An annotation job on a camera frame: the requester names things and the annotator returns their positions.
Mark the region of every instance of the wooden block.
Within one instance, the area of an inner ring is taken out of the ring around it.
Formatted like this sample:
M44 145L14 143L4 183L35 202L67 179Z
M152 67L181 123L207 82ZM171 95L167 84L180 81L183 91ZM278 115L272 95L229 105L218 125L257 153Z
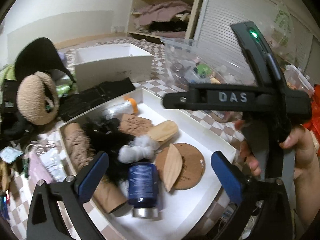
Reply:
M135 136L148 133L152 127L151 120L145 119L133 114L124 114L122 116L119 131Z
M179 128L177 124L173 121L167 120L154 127L148 131L148 135L151 139L157 141L160 145L169 141L177 132Z
M187 143L175 143L182 157L182 170L173 188L189 189L197 185L204 174L205 161L201 152L194 146ZM163 181L164 164L169 147L164 148L156 157L156 167L159 177Z
M163 183L169 192L182 170L182 157L178 149L170 143L163 168Z

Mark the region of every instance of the black hat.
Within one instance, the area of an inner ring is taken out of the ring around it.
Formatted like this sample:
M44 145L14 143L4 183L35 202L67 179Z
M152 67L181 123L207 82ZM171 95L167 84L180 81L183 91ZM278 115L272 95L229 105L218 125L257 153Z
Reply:
M63 65L53 43L48 38L42 37L32 41L20 52L15 62L14 74L20 84L25 77L37 71L47 72L52 69L64 72L75 83L75 79Z

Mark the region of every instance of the plastic container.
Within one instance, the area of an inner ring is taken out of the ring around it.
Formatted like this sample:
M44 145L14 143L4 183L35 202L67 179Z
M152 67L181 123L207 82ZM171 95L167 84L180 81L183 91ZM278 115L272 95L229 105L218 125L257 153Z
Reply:
M303 90L310 98L315 93L312 85L294 65L285 66L284 77L290 88Z
M164 81L174 90L187 90L193 82L255 85L250 67L240 68L231 62L232 53L219 46L188 39L161 38L161 41L165 44L169 75ZM221 123L233 116L233 112L206 112Z
M154 218L158 216L158 171L152 163L134 163L129 168L129 200L132 216Z

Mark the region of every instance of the silver bottle cap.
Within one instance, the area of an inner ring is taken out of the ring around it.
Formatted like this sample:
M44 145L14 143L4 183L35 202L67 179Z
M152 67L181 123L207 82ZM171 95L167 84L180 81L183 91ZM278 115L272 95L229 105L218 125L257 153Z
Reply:
M157 218L158 209L157 208L134 208L132 209L132 216L136 218Z

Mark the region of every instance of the cork coaster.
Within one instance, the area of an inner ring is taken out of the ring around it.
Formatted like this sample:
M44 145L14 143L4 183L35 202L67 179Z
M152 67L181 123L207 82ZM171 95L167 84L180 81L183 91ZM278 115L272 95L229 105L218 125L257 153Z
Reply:
M146 134L152 127L151 120L138 117L132 114L122 116L119 131L134 136Z
M194 146L187 143L175 143L182 156L182 170L172 188L189 189L197 185L204 173L205 161L201 152ZM156 167L159 177L163 180L164 163L168 154L169 147L164 148L156 157Z

